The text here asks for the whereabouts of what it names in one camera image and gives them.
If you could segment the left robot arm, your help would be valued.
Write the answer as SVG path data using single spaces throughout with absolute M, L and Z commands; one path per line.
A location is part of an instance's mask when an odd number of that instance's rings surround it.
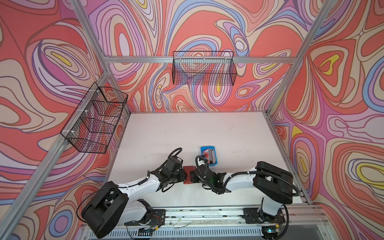
M 105 183 L 80 203 L 77 218 L 87 224 L 99 239 L 122 223 L 148 224 L 156 219 L 158 227 L 163 225 L 163 219 L 152 212 L 153 208 L 143 197 L 156 192 L 165 193 L 186 180 L 184 161 L 179 157 L 182 150 L 173 150 L 158 168 L 148 171 L 141 179 L 126 184 Z

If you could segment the blue plastic card tray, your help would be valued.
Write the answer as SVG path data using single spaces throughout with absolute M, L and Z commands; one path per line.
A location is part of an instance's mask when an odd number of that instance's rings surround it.
M 209 166 L 216 166 L 218 164 L 216 149 L 214 146 L 202 146 L 201 154 L 208 160 Z

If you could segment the stack of credit cards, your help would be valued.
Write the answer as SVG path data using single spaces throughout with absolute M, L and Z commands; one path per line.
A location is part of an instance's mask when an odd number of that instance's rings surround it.
M 217 162 L 216 153 L 214 149 L 205 149 L 202 155 L 208 160 L 209 165 L 214 165 Z

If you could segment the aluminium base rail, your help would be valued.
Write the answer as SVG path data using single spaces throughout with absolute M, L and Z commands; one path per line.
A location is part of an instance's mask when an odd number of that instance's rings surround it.
M 334 240 L 321 208 L 294 205 L 261 217 L 259 206 L 124 210 L 105 240 Z

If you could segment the aluminium cage frame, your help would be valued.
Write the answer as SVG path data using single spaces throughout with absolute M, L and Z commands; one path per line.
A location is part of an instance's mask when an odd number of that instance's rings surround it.
M 81 1 L 92 44 L 70 1 L 1 1 L 1 217 L 103 73 L 130 111 L 264 111 L 287 64 L 238 63 L 230 86 L 174 86 L 171 65 L 104 57 L 233 51 L 297 57 L 323 1 Z

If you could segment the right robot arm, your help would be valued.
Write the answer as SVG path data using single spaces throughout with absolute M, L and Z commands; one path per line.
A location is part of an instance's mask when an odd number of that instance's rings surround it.
M 231 193 L 240 189 L 256 188 L 264 194 L 259 208 L 244 209 L 242 218 L 247 224 L 283 224 L 288 219 L 283 215 L 282 208 L 293 203 L 293 197 L 301 195 L 300 189 L 293 183 L 293 175 L 281 168 L 260 161 L 248 171 L 237 173 L 215 173 L 204 156 L 197 156 L 195 167 L 187 170 L 187 179 L 200 183 L 203 188 L 217 195 Z

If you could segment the red leather card holder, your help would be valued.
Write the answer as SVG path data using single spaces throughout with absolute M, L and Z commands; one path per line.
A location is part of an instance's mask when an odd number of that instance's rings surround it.
M 184 176 L 185 176 L 184 185 L 193 184 L 193 181 L 194 181 L 193 175 L 195 173 L 195 169 L 196 169 L 195 166 L 184 166 L 183 167 Z

